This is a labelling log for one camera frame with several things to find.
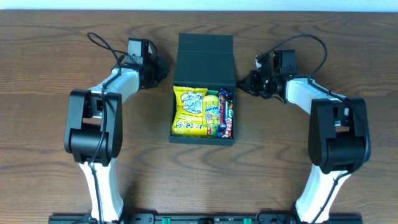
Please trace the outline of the yellow Mentos gum bottle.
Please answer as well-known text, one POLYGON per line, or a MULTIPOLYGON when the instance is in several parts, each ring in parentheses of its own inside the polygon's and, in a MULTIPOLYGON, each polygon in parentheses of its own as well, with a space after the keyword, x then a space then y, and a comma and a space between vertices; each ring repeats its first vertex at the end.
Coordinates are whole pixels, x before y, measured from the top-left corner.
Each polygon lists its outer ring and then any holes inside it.
POLYGON ((206 95, 203 98, 203 122, 206 126, 219 125, 220 102, 215 95, 206 95))

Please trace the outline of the purple Dairy Milk bar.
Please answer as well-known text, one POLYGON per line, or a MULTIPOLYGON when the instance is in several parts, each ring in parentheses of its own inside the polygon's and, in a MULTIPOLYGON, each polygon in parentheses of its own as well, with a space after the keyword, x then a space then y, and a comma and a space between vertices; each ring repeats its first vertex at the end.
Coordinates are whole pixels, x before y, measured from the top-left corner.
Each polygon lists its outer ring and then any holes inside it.
POLYGON ((220 117, 218 131, 222 132, 226 129, 226 115, 227 115, 227 102, 229 100, 229 92, 227 89, 221 88, 218 91, 219 105, 220 105, 220 117))

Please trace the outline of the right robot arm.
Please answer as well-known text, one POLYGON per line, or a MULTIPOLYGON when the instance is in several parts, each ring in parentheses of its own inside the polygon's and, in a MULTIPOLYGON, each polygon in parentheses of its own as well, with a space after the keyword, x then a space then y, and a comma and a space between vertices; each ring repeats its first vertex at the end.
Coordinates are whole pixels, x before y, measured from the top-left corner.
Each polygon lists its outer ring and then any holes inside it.
POLYGON ((280 98, 310 116, 308 155, 312 169, 286 222, 329 223, 329 211, 343 183, 369 160, 371 147, 366 104, 299 74, 294 50, 256 56, 256 69, 238 88, 264 99, 280 98))

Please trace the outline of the blue Oreo cookie pack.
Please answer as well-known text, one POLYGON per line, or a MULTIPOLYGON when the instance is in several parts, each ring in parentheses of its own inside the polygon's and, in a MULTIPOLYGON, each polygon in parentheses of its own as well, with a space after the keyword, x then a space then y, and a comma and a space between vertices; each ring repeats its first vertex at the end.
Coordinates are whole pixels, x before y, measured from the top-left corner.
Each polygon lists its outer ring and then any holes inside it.
POLYGON ((223 134, 223 131, 222 131, 222 132, 219 132, 219 131, 218 131, 218 127, 217 127, 216 137, 217 137, 217 138, 222 138, 222 137, 221 137, 222 134, 223 134))

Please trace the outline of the dark green box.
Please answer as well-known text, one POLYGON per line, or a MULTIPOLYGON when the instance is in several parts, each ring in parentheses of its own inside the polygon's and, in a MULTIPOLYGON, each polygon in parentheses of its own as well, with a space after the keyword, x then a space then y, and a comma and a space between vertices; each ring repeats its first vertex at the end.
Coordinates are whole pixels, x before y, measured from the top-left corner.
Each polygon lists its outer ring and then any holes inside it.
MULTIPOLYGON (((235 92, 236 72, 231 35, 210 34, 180 34, 178 43, 177 64, 175 68, 174 86, 191 88, 207 88, 219 91, 227 89, 233 102, 233 127, 235 126, 235 92)), ((216 146, 232 146, 232 138, 217 138, 206 136, 179 136, 172 134, 172 124, 176 114, 175 93, 172 106, 172 120, 170 122, 169 141, 184 144, 207 144, 216 146)))

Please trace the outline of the green red KitKat Milo bar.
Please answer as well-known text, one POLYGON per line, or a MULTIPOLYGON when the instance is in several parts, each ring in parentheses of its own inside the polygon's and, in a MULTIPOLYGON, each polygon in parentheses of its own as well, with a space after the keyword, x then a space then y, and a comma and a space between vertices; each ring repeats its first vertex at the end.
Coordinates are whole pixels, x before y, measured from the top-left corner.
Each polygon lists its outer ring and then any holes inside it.
POLYGON ((226 127, 223 131, 222 138, 232 138, 232 127, 233 127, 233 104, 230 101, 226 102, 226 127))

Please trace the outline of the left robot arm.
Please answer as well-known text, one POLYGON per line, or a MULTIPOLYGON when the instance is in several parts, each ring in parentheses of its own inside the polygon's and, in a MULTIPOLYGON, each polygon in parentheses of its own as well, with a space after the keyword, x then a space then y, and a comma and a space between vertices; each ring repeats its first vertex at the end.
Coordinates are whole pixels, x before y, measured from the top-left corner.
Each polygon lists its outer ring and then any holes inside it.
POLYGON ((116 60, 101 83, 70 93, 64 147, 83 171, 92 209, 75 223, 119 223, 124 202, 119 191, 116 158, 123 143, 123 103, 141 89, 157 86, 169 67, 149 39, 130 38, 127 50, 112 48, 94 32, 92 43, 109 50, 116 60))

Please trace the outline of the green Haribo gummy bag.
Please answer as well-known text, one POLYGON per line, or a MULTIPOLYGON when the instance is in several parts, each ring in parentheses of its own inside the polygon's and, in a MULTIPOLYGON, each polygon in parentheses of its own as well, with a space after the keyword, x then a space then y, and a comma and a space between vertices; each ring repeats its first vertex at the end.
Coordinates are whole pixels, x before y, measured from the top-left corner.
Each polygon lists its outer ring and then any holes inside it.
MULTIPOLYGON (((217 93, 218 93, 217 91, 208 90, 206 95, 215 95, 215 96, 217 96, 217 93)), ((217 126, 206 126, 206 127, 208 129, 208 131, 207 131, 208 136, 214 137, 216 135, 216 130, 217 130, 218 125, 217 126)))

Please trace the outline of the yellow Hacks candy bag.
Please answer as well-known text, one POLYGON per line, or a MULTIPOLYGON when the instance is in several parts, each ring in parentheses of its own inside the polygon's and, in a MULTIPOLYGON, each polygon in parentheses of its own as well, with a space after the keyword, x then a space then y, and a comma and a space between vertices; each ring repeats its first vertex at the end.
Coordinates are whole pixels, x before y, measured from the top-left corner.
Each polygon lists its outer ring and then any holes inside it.
POLYGON ((203 121, 203 99, 207 91, 207 88, 174 86, 176 114, 172 124, 173 135, 207 135, 207 127, 203 121))

